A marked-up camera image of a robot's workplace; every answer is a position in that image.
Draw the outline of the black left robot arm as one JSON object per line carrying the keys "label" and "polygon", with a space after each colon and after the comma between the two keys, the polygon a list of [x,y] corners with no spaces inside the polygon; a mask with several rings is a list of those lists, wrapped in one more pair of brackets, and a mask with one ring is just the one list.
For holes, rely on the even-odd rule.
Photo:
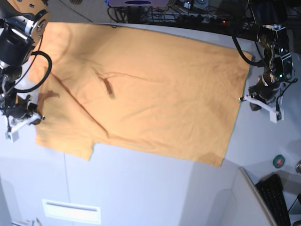
{"label": "black left robot arm", "polygon": [[264,105],[276,103],[276,112],[281,110],[284,92],[290,84],[297,82],[292,78],[293,63],[289,52],[289,39],[284,22],[288,19],[283,0],[250,0],[248,2],[255,25],[258,28],[256,46],[263,48],[261,60],[249,60],[238,43],[233,42],[243,60],[251,66],[264,67],[264,74],[256,85],[249,87],[250,107],[258,111]]}

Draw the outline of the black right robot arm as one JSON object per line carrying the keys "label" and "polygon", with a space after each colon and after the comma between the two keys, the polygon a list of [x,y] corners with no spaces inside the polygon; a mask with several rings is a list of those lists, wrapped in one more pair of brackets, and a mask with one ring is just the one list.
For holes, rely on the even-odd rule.
{"label": "black right robot arm", "polygon": [[[37,105],[31,102],[30,92],[47,79],[52,61],[40,50],[43,33],[49,22],[46,0],[2,0],[0,2],[0,111],[12,122],[39,124],[44,120]],[[26,75],[23,65],[30,57],[43,56],[48,62],[42,80],[29,89],[17,89]]]}

